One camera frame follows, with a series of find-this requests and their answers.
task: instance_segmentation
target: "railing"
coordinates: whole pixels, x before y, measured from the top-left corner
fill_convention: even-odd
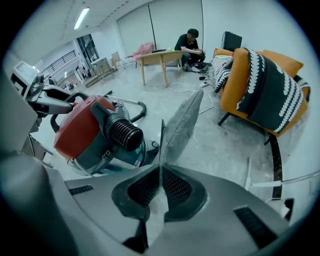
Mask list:
[[[70,51],[66,55],[63,55],[61,58],[57,59],[54,63],[48,66],[45,70],[41,72],[44,75],[44,79],[50,76],[54,71],[58,70],[64,64],[70,62],[72,59],[76,58],[75,51]]]

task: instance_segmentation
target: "white door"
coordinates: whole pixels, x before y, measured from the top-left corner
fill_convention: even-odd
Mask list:
[[[129,12],[117,22],[127,56],[144,43],[155,43],[148,5]]]
[[[196,39],[203,48],[201,0],[158,0],[149,4],[157,49],[174,48],[179,36],[189,29],[199,31]]]

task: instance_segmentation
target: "orange sofa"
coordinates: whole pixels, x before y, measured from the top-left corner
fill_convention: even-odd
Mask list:
[[[265,56],[271,61],[278,64],[287,74],[291,77],[294,77],[299,69],[302,68],[303,64],[299,61],[296,61],[290,57],[284,56],[282,54],[272,52],[269,50],[257,51],[257,53]],[[216,49],[214,51],[214,56],[216,55],[228,55],[233,56],[233,64],[231,68],[231,73],[226,81],[225,85],[221,89],[221,108],[227,113],[218,123],[220,126],[230,115],[241,117],[243,119],[247,119],[248,114],[244,112],[240,112],[236,110],[237,103],[241,101],[245,92],[248,88],[248,78],[249,78],[249,60],[248,60],[248,51],[244,48],[238,48],[234,52],[224,50],[224,49]],[[309,87],[302,89],[304,96],[306,97],[309,93]],[[265,129],[270,134],[275,135],[276,137],[281,136],[287,130],[289,130],[306,112],[308,108],[308,103],[306,99],[303,99],[303,102],[296,113],[295,117],[291,120],[290,123],[280,132],[276,133],[273,130]]]

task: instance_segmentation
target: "black pants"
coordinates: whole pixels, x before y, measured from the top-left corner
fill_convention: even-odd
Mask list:
[[[188,52],[184,52],[182,54],[182,66],[188,62],[189,65],[192,65],[193,63],[196,62],[203,62],[205,60],[206,56],[204,54],[198,55],[198,54],[194,54],[194,53],[188,53]]]

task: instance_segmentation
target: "concrete floor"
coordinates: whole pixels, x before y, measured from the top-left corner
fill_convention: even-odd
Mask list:
[[[114,75],[115,79],[109,76],[89,88],[82,84],[77,90],[89,95],[104,95],[112,90],[114,96],[144,102],[147,106],[147,115],[136,124],[142,129],[147,139],[159,143],[161,120],[168,122],[192,92],[177,93],[165,87],[161,67],[158,65],[145,67],[146,86],[142,85],[139,66],[120,69]],[[167,80],[177,91],[186,90],[181,84],[189,89],[195,89],[201,83],[198,74],[179,72],[175,67],[167,67]],[[209,95],[213,99],[214,107],[198,117],[193,136],[175,164],[244,186],[248,171],[247,159],[250,157],[251,181],[273,181],[272,153],[269,144],[264,146],[264,141],[267,139],[265,133],[257,126],[233,116],[218,126],[225,112],[220,109],[219,96],[214,97],[212,91],[211,86],[204,88],[200,111],[211,106]],[[125,106],[131,117],[140,112],[139,106],[128,103]],[[75,174],[72,167],[68,166],[59,155],[53,156],[51,164],[61,172],[64,179],[83,178]],[[272,197],[272,188],[256,188],[250,192],[264,201]],[[150,244],[163,228],[163,215],[168,210],[165,205],[166,197],[164,191],[161,191],[150,204],[151,216],[147,222]]]

